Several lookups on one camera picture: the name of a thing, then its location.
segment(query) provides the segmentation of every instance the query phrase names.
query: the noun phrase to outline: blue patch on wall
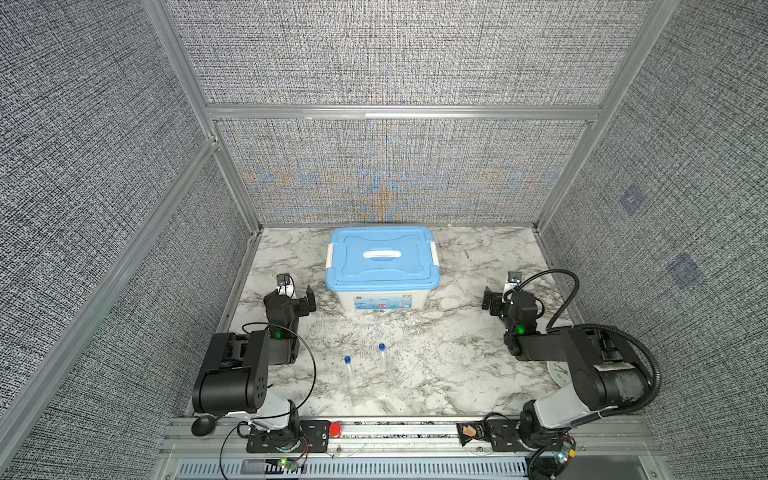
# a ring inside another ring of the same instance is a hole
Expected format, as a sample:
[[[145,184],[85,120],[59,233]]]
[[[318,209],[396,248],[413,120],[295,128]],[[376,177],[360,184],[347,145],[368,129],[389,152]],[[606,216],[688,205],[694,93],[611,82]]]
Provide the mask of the blue patch on wall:
[[[688,290],[692,286],[701,283],[704,278],[704,274],[694,262],[694,259],[690,257],[688,252],[683,252],[669,265],[667,265],[667,273],[672,280],[677,284],[677,288],[680,290]]]
[[[645,194],[643,194],[640,187],[637,185],[630,185],[624,195],[619,199],[619,204],[624,207],[624,210],[630,214],[635,215],[637,211],[645,205]]]

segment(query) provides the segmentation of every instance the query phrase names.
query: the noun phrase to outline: blue product label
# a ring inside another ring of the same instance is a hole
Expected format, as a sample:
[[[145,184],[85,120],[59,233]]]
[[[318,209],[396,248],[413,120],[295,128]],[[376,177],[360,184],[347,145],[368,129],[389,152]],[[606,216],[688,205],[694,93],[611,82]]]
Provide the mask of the blue product label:
[[[355,296],[355,310],[397,310],[411,308],[413,295],[361,295]]]

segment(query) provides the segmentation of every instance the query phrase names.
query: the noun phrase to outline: red cap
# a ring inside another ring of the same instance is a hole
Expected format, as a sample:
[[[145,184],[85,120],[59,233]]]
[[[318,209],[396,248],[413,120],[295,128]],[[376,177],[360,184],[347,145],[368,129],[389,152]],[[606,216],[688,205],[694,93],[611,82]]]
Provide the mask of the red cap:
[[[339,435],[341,435],[341,425],[334,422],[328,427],[328,433],[335,439],[339,438]]]

